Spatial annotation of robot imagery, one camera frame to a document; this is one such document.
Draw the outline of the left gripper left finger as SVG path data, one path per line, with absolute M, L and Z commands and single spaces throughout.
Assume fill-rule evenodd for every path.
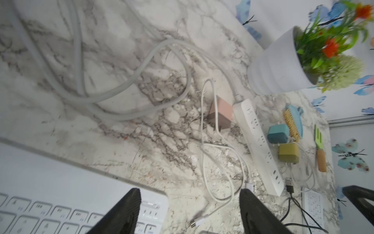
M 134 234 L 140 205 L 140 190 L 130 189 L 88 234 Z

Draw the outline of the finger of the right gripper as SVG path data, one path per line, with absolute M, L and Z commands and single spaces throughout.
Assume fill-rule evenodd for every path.
M 374 225 L 374 205 L 369 202 L 374 201 L 374 191 L 351 185 L 343 187 L 342 192 L 364 217 Z

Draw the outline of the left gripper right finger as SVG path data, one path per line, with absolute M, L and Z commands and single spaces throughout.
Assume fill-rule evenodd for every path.
M 292 234 L 248 189 L 242 189 L 239 205 L 245 234 Z

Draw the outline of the white keyboard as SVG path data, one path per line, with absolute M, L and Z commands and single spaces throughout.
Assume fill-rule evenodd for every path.
M 160 233 L 164 192 L 1 140 L 3 234 L 85 234 L 133 188 L 141 195 L 135 232 Z
M 302 208 L 321 226 L 324 226 L 324 215 L 323 215 L 323 196 L 315 191 L 309 191 L 302 193 Z M 318 225 L 304 213 L 308 225 L 318 227 Z M 312 234 L 325 234 L 324 231 L 311 229 Z M 310 234 L 308 228 L 303 228 L 303 234 Z

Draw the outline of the yellow USB charger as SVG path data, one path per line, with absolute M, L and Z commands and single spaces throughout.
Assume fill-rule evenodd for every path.
M 299 163 L 300 148 L 296 143 L 281 144 L 278 150 L 279 161 L 285 163 Z

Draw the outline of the teal USB charger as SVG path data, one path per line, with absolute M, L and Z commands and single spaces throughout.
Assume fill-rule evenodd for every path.
M 267 139 L 271 144 L 288 143 L 290 129 L 286 124 L 273 125 L 270 127 Z

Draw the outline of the white power strip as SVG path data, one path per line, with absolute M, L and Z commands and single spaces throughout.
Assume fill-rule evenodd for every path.
M 233 105 L 233 111 L 267 193 L 281 196 L 284 181 L 262 131 L 255 107 L 250 99 L 245 99 Z

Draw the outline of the pink USB charger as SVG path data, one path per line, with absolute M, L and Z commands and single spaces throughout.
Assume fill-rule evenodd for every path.
M 233 108 L 224 99 L 217 96 L 217 113 L 218 113 L 218 129 L 225 130 L 229 129 L 232 122 Z M 215 126 L 215 106 L 214 103 L 211 106 L 209 114 L 207 116 L 208 123 Z

